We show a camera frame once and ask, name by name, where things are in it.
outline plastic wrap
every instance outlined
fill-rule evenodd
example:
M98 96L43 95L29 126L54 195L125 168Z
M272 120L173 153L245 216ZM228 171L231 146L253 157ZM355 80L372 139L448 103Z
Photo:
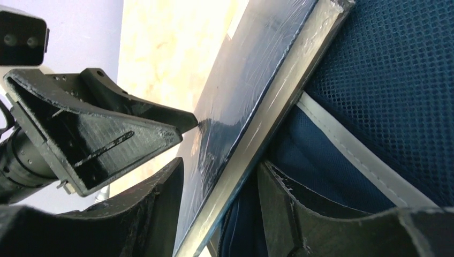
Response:
M227 35L184 135L176 256L197 256L353 6L250 0Z

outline camera lens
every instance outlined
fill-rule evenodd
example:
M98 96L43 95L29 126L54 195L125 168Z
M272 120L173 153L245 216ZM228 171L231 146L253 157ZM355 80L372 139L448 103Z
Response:
M38 39L36 39L34 36L30 37L28 40L27 40L27 45L28 47L30 48L35 48L38 46Z
M43 19L0 9L0 66L40 65L47 35Z
M16 36L14 36L12 34L7 34L3 38L3 42L5 42L5 44L9 47L14 47L17 43L17 38L16 38Z

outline white trim stripe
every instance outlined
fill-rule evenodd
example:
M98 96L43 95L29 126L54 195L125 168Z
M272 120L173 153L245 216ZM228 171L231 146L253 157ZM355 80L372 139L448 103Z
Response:
M340 122L307 93L297 106L327 136L332 144L389 200L398 207L436 207L417 188L392 170L354 137Z

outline black plastic housing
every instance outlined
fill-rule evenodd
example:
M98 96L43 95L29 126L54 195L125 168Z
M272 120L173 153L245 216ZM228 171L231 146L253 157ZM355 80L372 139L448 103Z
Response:
M87 196L182 141L195 116L118 87L101 69L4 77L11 113L69 193Z

